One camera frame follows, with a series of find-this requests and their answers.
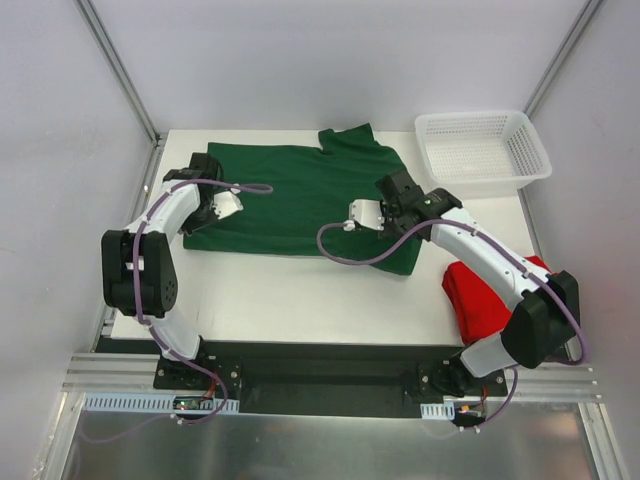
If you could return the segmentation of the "green t shirt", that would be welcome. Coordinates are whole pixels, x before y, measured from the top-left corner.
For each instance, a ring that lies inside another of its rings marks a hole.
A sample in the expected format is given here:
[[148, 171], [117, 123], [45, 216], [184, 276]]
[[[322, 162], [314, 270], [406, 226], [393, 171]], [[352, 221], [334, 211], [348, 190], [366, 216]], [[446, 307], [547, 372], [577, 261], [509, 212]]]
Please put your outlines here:
[[265, 183], [270, 195], [243, 194], [243, 211], [183, 240], [189, 250], [317, 256], [317, 231], [342, 222], [355, 199], [376, 199], [378, 180], [404, 164], [378, 143], [368, 124], [344, 131], [326, 129], [318, 146], [238, 145], [211, 142], [226, 181]]

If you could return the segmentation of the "white plastic basket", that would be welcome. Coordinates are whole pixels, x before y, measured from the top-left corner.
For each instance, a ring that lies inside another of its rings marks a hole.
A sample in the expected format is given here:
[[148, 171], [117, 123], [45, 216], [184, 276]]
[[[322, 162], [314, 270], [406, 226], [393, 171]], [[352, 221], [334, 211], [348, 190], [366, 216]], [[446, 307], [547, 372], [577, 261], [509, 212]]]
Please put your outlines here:
[[534, 125], [520, 111], [423, 114], [414, 127], [429, 184], [461, 200], [511, 196], [552, 174]]

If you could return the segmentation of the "red folded t shirt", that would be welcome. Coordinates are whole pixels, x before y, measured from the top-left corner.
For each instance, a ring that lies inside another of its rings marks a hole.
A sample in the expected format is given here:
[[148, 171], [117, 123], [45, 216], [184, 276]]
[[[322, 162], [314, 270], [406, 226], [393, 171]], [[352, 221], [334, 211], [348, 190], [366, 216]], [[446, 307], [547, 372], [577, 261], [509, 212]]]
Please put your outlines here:
[[501, 332], [511, 318], [500, 297], [465, 264], [450, 264], [442, 288], [453, 307], [464, 346]]

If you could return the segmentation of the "aluminium frame rail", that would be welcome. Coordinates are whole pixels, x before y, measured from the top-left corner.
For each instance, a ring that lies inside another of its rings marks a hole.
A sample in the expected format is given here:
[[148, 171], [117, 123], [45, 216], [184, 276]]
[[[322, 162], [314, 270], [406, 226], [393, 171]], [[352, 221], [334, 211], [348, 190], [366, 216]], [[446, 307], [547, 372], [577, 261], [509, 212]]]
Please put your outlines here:
[[[170, 379], [158, 367], [156, 355], [75, 354], [65, 374], [66, 392], [180, 392], [202, 393], [208, 377], [193, 381]], [[244, 357], [221, 360], [213, 370], [229, 391], [236, 394], [262, 386], [392, 387], [403, 394], [428, 398], [440, 394], [433, 387], [433, 372], [425, 361], [407, 360], [302, 360]], [[487, 393], [502, 398], [515, 389], [515, 399], [524, 402], [602, 402], [603, 391], [591, 367], [568, 367], [546, 363], [535, 370], [519, 369], [494, 373], [468, 390], [470, 397]]]

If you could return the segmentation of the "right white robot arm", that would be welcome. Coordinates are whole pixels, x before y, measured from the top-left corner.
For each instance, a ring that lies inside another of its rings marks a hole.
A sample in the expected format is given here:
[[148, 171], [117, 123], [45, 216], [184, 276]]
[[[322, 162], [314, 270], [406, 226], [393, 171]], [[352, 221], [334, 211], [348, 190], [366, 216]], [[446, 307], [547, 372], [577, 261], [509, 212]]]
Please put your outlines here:
[[442, 188], [424, 192], [405, 170], [378, 180], [383, 230], [416, 237], [446, 250], [482, 279], [511, 316], [498, 333], [464, 348], [449, 373], [452, 388], [470, 395], [486, 375], [520, 365], [534, 369], [552, 360], [572, 338], [586, 343], [579, 325], [579, 287], [568, 272], [551, 273], [515, 254]]

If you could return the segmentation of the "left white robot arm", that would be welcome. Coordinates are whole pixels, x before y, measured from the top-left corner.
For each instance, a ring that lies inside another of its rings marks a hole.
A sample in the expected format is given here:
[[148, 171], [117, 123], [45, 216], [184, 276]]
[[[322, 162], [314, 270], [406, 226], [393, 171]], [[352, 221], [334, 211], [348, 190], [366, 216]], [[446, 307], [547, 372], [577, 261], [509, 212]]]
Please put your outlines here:
[[128, 226], [101, 238], [102, 284], [106, 304], [131, 317], [158, 342], [163, 357], [180, 361], [177, 377], [192, 389], [205, 386], [212, 366], [198, 356], [200, 336], [175, 306], [178, 279], [170, 245], [179, 235], [216, 223], [215, 195], [224, 171], [207, 153], [163, 177], [160, 195]]

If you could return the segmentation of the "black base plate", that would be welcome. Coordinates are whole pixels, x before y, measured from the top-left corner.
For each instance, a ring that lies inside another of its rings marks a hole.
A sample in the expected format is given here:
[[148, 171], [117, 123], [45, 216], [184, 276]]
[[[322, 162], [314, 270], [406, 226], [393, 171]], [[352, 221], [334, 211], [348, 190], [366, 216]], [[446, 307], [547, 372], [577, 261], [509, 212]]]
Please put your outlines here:
[[454, 346], [207, 341], [197, 362], [241, 412], [416, 418], [454, 397]]

